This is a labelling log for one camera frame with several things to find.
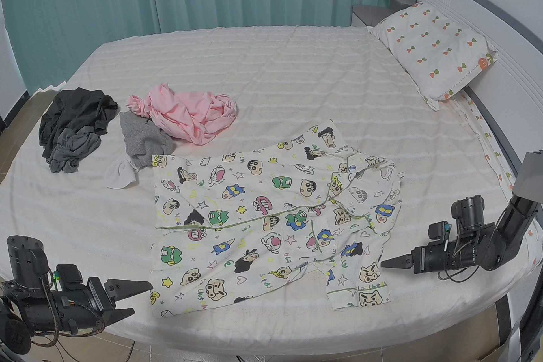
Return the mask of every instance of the gray nightstand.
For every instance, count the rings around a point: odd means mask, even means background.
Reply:
[[[417,0],[389,0],[390,7],[353,5],[351,26],[375,26],[383,18],[415,4]]]

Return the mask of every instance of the mattress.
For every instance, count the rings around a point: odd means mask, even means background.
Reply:
[[[403,205],[383,259],[427,244],[428,225],[452,221],[450,207],[458,199],[481,194],[487,222],[507,204],[497,160],[468,119],[469,106],[464,102],[463,113],[451,99],[433,112],[364,28],[218,28],[133,37],[99,47],[65,88],[102,89],[125,109],[128,95],[144,96],[161,82],[177,91],[228,94],[239,107],[236,121],[215,140],[201,147],[177,141],[177,155],[264,148],[332,119],[350,146],[393,160],[406,173]],[[85,279],[147,280],[158,235],[153,171],[141,170],[137,184],[123,190],[103,186],[106,167],[124,150],[118,117],[74,174],[49,171],[37,130],[0,186],[1,236],[39,238],[51,268],[75,263]],[[118,304],[136,314],[108,331],[207,353],[329,354],[399,344],[484,310],[539,259],[540,252],[523,243],[511,262],[494,272],[481,269],[463,284],[439,281],[435,273],[384,269],[390,303],[339,311],[329,306],[326,277],[316,272],[242,304],[172,318],[154,318],[143,294]],[[0,275],[12,276],[5,250]]]

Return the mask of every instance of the pink cloth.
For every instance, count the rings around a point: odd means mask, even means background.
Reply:
[[[236,118],[236,102],[211,92],[173,92],[166,83],[151,87],[145,98],[131,95],[126,107],[151,118],[172,137],[204,145]]]

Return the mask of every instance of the pillow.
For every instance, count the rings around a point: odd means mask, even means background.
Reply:
[[[411,75],[436,111],[438,100],[456,94],[495,59],[483,35],[447,18],[426,1],[392,14],[370,33]]]

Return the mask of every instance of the star print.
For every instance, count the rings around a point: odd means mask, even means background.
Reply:
[[[345,286],[345,282],[347,282],[348,279],[345,277],[345,275],[341,275],[341,277],[338,279],[338,285]]]
[[[173,282],[169,277],[162,280],[162,286],[165,286],[166,288],[169,288],[172,285],[173,285]]]

